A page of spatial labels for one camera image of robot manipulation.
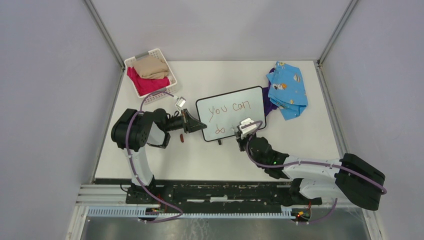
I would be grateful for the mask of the black framed whiteboard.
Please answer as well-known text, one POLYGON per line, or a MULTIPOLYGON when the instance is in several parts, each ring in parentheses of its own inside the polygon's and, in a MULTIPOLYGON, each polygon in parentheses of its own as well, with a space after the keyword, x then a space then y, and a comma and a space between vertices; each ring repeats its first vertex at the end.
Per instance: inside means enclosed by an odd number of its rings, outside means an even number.
POLYGON ((202 130, 206 142, 234 136, 235 129, 247 118, 261 121, 261 129, 267 126, 261 86, 201 98, 195 106, 199 120, 206 125, 202 130))

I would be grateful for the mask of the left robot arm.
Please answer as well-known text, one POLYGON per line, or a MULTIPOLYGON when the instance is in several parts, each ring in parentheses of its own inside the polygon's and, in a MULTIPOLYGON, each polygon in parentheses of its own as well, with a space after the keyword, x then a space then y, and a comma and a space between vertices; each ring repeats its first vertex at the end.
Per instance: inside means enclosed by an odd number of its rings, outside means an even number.
POLYGON ((131 187, 145 204, 157 198, 156 181, 149 166, 146 147, 165 149, 171 139, 170 132, 183 130, 194 133, 207 125, 193 117, 187 109, 177 110, 173 115, 164 109, 137 111, 128 108, 111 130, 111 139, 123 150, 131 172, 131 187))

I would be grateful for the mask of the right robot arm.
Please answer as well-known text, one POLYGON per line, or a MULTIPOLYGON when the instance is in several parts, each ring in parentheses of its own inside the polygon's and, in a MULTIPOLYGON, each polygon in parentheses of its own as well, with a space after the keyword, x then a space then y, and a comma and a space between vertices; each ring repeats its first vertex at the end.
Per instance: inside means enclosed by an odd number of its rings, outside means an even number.
POLYGON ((377 168, 352 153, 341 159, 299 158, 274 150, 264 137, 235 133, 239 149, 274 179, 291 180, 289 199, 295 204, 322 198, 345 199, 370 211, 379 208, 387 193, 386 176, 377 168))

